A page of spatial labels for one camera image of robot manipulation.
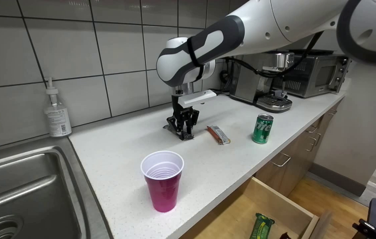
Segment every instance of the open drawer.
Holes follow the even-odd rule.
[[[250,237],[256,212],[275,220],[270,231],[271,239],[279,239],[284,232],[291,237],[311,237],[319,220],[316,215],[252,177],[190,228],[183,237]]]

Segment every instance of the countertop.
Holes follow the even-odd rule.
[[[289,111],[272,114],[266,144],[250,136],[256,115],[268,112],[226,95],[195,107],[200,114],[192,140],[182,142],[162,128],[171,115],[170,106],[81,127],[70,140],[114,237],[179,237],[341,98],[291,96]],[[216,144],[204,130],[208,124],[219,126],[231,143]],[[186,161],[177,205],[166,213],[153,208],[139,169],[142,158],[157,150],[177,151]]]

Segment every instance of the sink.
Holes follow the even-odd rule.
[[[0,239],[109,239],[69,139],[0,148]]]

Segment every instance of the soap dispenser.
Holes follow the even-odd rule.
[[[58,90],[53,86],[53,79],[48,78],[46,94],[50,104],[44,112],[49,126],[50,136],[65,136],[72,132],[66,107],[58,100]]]

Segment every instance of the soda can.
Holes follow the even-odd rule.
[[[254,132],[252,132],[252,140],[256,143],[266,143],[268,140],[268,135],[271,131],[274,116],[272,115],[258,115]]]

